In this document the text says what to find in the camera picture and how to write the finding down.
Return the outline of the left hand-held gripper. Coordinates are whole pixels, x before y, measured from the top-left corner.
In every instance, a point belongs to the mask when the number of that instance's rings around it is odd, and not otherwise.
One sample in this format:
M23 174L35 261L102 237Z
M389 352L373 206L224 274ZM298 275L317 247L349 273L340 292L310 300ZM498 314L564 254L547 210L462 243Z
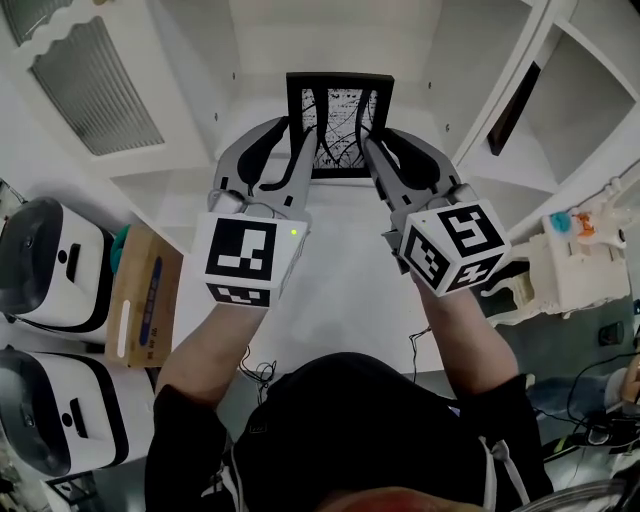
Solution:
M218 304L274 307L302 254L311 217L291 219L273 206L305 207L317 148L314 129L305 131L282 178L259 186L260 201L240 195L253 193L288 126L287 116L266 121L218 160L209 210L198 216L191 250L192 270Z

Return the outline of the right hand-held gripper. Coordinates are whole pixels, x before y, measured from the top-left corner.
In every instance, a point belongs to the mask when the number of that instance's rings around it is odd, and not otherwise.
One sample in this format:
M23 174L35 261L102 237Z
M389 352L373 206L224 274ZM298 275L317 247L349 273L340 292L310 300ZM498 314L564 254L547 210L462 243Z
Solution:
M381 142L367 138L363 154L389 203L392 228L384 234L402 274L413 273L436 296L486 282L511 250L492 204L467 184L435 146L408 132L385 128Z

